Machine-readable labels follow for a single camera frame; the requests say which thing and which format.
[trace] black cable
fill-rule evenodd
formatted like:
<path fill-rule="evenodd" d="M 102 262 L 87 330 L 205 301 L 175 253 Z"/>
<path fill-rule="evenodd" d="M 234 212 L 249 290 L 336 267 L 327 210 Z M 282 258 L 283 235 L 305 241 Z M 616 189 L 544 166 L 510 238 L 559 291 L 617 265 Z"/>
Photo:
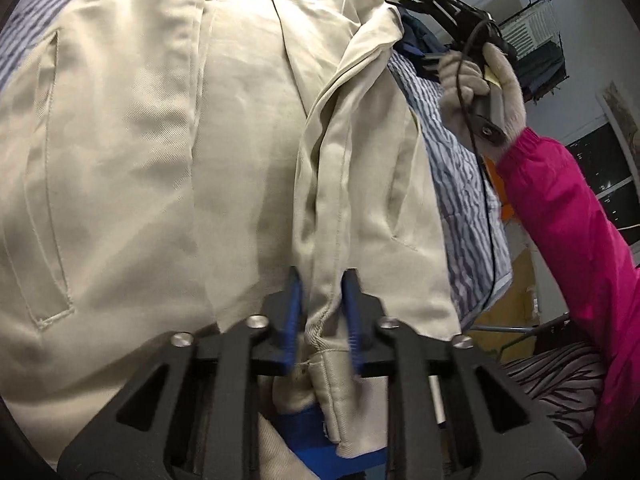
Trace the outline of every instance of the black cable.
<path fill-rule="evenodd" d="M 471 137 L 471 147 L 474 150 L 474 155 L 476 156 L 476 164 L 478 165 L 478 173 L 480 174 L 480 181 L 482 182 L 482 196 L 484 197 L 484 213 L 486 216 L 486 228 L 489 231 L 489 244 L 491 246 L 491 267 L 492 267 L 492 277 L 491 277 L 491 288 L 489 290 L 489 294 L 484 300 L 484 304 L 482 305 L 482 309 L 480 312 L 484 312 L 484 310 L 489 305 L 489 301 L 491 301 L 492 296 L 494 295 L 494 288 L 496 282 L 496 261 L 495 261 L 495 243 L 494 243 L 494 234 L 491 229 L 491 214 L 489 212 L 489 197 L 486 190 L 486 181 L 484 179 L 484 171 L 482 170 L 483 162 L 482 158 L 478 153 L 478 147 L 476 146 L 476 133 L 471 124 L 471 117 L 469 116 L 469 111 L 466 109 L 466 105 L 464 100 L 462 99 L 462 86 L 460 86 L 460 73 L 462 72 L 462 63 L 463 61 L 469 59 L 469 53 L 471 52 L 471 48 L 473 47 L 474 41 L 476 37 L 480 33 L 483 27 L 494 26 L 498 31 L 500 36 L 500 29 L 495 25 L 492 20 L 482 20 L 482 22 L 478 23 L 474 30 L 469 35 L 468 40 L 466 40 L 465 47 L 462 50 L 462 59 L 460 60 L 460 64 L 458 65 L 458 71 L 456 72 L 456 89 L 458 90 L 458 99 L 460 101 L 460 109 L 462 110 L 462 117 L 465 120 L 465 124 L 467 129 L 469 130 L 469 136 Z"/>

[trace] pink jacket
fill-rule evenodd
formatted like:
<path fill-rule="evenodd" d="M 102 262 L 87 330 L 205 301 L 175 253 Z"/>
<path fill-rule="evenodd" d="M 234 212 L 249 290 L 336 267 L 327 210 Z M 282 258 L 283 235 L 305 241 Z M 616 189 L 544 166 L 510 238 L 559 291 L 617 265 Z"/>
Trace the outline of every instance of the pink jacket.
<path fill-rule="evenodd" d="M 640 397 L 640 269 L 564 146 L 527 128 L 497 170 L 572 319 L 609 366 L 595 419 L 603 444 Z"/>

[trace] yellow sticker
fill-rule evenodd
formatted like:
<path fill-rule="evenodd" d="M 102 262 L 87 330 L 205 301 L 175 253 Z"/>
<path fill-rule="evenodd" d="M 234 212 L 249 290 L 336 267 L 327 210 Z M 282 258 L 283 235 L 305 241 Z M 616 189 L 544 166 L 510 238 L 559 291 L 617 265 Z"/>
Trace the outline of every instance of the yellow sticker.
<path fill-rule="evenodd" d="M 498 88 L 502 88 L 502 85 L 500 84 L 500 81 L 498 81 L 498 78 L 495 76 L 494 72 L 487 66 L 484 67 L 484 79 L 489 83 L 493 83 Z"/>

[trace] beige jacket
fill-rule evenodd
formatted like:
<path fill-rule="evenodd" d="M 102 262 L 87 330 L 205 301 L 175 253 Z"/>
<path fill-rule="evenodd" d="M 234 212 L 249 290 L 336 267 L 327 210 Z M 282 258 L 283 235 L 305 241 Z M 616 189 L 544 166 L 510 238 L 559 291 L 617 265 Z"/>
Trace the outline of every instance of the beige jacket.
<path fill-rule="evenodd" d="M 0 391 L 48 460 L 169 333 L 254 314 L 291 264 L 308 318 L 276 409 L 319 401 L 341 456 L 386 444 L 342 272 L 419 332 L 460 331 L 420 129 L 386 69 L 400 37 L 384 0 L 60 13 L 0 94 Z M 261 425 L 266 478 L 312 478 Z"/>

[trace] orange object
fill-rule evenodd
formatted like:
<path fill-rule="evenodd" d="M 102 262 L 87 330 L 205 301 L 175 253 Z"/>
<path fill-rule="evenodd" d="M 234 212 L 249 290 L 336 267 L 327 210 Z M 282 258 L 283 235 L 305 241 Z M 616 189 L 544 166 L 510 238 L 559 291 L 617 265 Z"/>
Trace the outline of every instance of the orange object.
<path fill-rule="evenodd" d="M 513 210 L 513 206 L 509 203 L 509 199 L 507 198 L 507 192 L 504 189 L 504 181 L 500 178 L 500 176 L 498 176 L 498 172 L 495 169 L 495 164 L 492 160 L 484 158 L 484 163 L 489 173 L 489 178 L 494 185 L 495 192 L 498 194 L 498 198 L 500 199 L 500 203 L 502 204 L 500 218 L 503 222 L 507 222 L 510 219 L 514 218 L 516 216 L 516 213 Z"/>

